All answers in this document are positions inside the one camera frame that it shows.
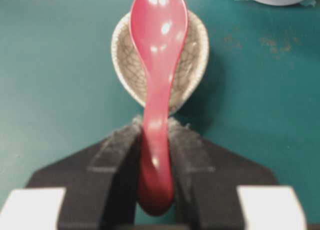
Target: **table surface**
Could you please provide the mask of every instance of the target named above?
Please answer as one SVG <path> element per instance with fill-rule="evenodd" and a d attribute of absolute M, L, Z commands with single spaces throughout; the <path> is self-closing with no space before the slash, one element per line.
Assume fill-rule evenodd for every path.
<path fill-rule="evenodd" d="M 122 87 L 113 30 L 133 0 L 0 0 L 0 205 L 32 172 L 143 109 Z M 206 75 L 176 114 L 269 167 L 320 221 L 320 4 L 186 0 L 210 38 Z M 172 223 L 138 208 L 137 223 Z"/>

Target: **ceramic spoon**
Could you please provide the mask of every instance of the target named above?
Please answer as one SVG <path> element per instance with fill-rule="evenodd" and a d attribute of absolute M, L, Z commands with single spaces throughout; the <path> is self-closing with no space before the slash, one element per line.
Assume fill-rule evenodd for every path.
<path fill-rule="evenodd" d="M 135 0 L 130 33 L 146 77 L 138 201 L 151 215 L 172 204 L 174 186 L 168 147 L 171 85 L 188 30 L 184 0 Z"/>

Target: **red spoon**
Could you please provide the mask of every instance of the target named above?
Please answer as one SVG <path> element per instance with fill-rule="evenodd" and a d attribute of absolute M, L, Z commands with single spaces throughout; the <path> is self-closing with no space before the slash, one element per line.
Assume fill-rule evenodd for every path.
<path fill-rule="evenodd" d="M 138 201 L 151 215 L 164 213 L 174 199 L 167 122 L 171 85 L 187 31 L 184 0 L 134 1 L 130 33 L 147 88 Z"/>

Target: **stain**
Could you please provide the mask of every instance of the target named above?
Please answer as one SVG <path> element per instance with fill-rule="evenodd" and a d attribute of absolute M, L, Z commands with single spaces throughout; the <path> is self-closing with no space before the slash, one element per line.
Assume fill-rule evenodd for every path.
<path fill-rule="evenodd" d="M 294 41 L 295 43 L 297 43 L 297 44 L 299 44 L 299 43 L 300 43 L 299 38 L 297 38 L 297 37 L 293 37 L 292 39 L 293 39 L 293 41 Z"/>
<path fill-rule="evenodd" d="M 299 42 L 298 38 L 293 38 L 292 40 L 294 42 Z M 259 41 L 262 46 L 267 46 L 270 52 L 276 55 L 275 56 L 276 60 L 280 60 L 285 53 L 290 52 L 292 49 L 290 40 L 284 40 L 283 43 L 278 44 L 276 41 L 264 37 L 264 38 L 260 38 Z"/>
<path fill-rule="evenodd" d="M 225 43 L 229 43 L 233 41 L 232 35 L 226 35 L 223 39 Z"/>
<path fill-rule="evenodd" d="M 278 48 L 272 46 L 272 47 L 270 47 L 270 52 L 271 52 L 272 54 L 276 54 L 276 53 L 278 53 Z"/>
<path fill-rule="evenodd" d="M 287 45 L 280 49 L 281 52 L 289 52 L 291 50 L 291 45 Z"/>
<path fill-rule="evenodd" d="M 238 42 L 236 39 L 234 39 L 231 34 L 225 34 L 223 38 L 223 42 L 226 48 L 239 49 L 239 50 L 243 49 L 241 43 Z"/>
<path fill-rule="evenodd" d="M 268 38 L 260 38 L 259 40 L 262 46 L 277 46 L 277 43 L 275 41 Z"/>

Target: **spoon handle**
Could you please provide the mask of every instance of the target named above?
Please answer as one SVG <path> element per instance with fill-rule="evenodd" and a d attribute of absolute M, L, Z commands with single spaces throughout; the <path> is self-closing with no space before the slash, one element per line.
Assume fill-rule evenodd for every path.
<path fill-rule="evenodd" d="M 138 201 L 152 215 L 164 213 L 174 199 L 168 146 L 168 111 L 171 86 L 147 86 L 143 118 Z"/>

